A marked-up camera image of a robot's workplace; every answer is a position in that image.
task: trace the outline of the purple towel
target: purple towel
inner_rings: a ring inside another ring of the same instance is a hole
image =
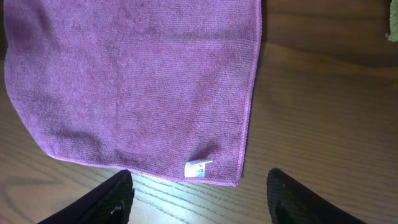
[[[260,0],[5,0],[4,17],[7,92],[48,155],[238,185]]]

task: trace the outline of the care label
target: care label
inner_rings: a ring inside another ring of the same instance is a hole
[[[185,164],[184,176],[190,177],[205,177],[206,163],[213,162],[211,159],[200,159],[197,161],[190,161]]]

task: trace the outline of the green towel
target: green towel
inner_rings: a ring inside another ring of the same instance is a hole
[[[388,40],[398,41],[398,0],[392,0],[390,5],[390,35]]]

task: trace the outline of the purple fabric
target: purple fabric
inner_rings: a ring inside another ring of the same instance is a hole
[[[9,97],[63,161],[237,186],[260,0],[5,0]],[[206,177],[184,165],[213,159]]]

